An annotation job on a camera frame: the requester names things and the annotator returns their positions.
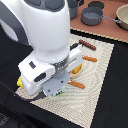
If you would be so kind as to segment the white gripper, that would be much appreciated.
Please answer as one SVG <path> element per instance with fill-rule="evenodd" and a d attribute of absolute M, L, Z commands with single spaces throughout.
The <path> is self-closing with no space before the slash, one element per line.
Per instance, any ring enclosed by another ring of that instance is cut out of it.
<path fill-rule="evenodd" d="M 82 63 L 82 46 L 35 47 L 19 63 L 23 87 L 30 96 L 40 90 L 50 96 L 70 81 L 70 72 Z"/>

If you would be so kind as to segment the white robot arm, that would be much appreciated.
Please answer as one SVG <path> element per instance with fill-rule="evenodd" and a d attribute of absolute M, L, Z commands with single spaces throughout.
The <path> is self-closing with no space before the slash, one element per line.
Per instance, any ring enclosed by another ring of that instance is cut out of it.
<path fill-rule="evenodd" d="M 70 81 L 82 63 L 81 46 L 69 46 L 67 0 L 0 0 L 0 24 L 16 42 L 33 51 L 19 63 L 23 87 L 30 96 L 50 96 Z"/>

